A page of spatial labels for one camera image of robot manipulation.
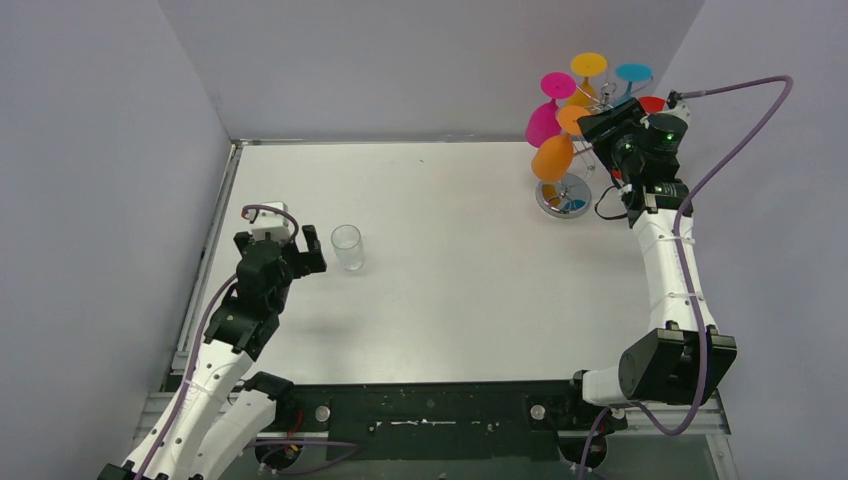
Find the clear wine glass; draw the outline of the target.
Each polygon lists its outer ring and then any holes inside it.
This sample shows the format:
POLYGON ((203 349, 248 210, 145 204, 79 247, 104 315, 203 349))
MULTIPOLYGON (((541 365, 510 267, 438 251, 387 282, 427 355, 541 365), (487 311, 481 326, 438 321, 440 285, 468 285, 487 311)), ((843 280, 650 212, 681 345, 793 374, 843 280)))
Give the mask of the clear wine glass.
POLYGON ((331 233, 331 243, 345 270, 358 271, 364 266, 362 235, 356 226, 345 224, 336 227, 331 233))

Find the orange wine glass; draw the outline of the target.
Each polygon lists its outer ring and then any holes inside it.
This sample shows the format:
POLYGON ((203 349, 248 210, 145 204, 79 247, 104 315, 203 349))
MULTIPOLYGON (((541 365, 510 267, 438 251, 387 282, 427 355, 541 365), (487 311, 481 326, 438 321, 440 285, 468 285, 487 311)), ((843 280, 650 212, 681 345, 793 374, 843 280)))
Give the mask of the orange wine glass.
POLYGON ((589 152, 592 147, 586 146, 575 149, 572 135, 578 135, 580 130, 576 120, 590 115, 584 107, 565 105, 559 107, 556 119, 562 131, 546 140, 531 161, 531 169, 538 180, 544 183, 556 183, 567 173, 575 155, 589 152))

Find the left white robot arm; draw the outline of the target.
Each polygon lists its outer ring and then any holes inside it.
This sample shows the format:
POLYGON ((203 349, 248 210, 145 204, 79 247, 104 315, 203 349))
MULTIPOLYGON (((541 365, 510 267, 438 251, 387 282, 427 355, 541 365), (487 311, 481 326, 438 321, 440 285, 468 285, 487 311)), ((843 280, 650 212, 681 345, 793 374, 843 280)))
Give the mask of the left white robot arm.
POLYGON ((294 423, 292 382, 246 374, 276 332, 291 284, 327 269, 315 227, 297 231, 305 251, 293 238, 235 235, 241 259, 204 311, 180 387, 140 444, 100 478, 217 479, 262 429, 294 423))

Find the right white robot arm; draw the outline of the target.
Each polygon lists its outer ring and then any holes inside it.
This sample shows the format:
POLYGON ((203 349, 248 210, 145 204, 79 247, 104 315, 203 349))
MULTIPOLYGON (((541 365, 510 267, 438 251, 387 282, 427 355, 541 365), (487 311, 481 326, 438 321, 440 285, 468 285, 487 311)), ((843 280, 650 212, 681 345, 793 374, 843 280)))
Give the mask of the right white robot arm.
POLYGON ((688 129, 683 104, 649 113, 636 99, 578 119, 583 137, 611 173, 636 237, 647 279, 647 333, 617 365, 587 370, 581 390, 563 401, 565 419, 585 429, 603 406, 635 403, 702 405, 737 356, 706 305, 694 258, 690 189, 677 176, 678 148, 688 129))

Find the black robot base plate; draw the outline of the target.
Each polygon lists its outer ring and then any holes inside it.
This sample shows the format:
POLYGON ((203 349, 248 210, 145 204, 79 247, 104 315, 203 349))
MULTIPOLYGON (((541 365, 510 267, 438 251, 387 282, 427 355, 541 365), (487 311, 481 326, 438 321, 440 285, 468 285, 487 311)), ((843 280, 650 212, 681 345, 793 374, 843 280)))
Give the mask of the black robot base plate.
POLYGON ((330 459, 577 462, 590 429, 602 457, 627 427, 613 414, 596 425, 600 411, 572 380, 296 385, 263 433, 330 440, 330 459))

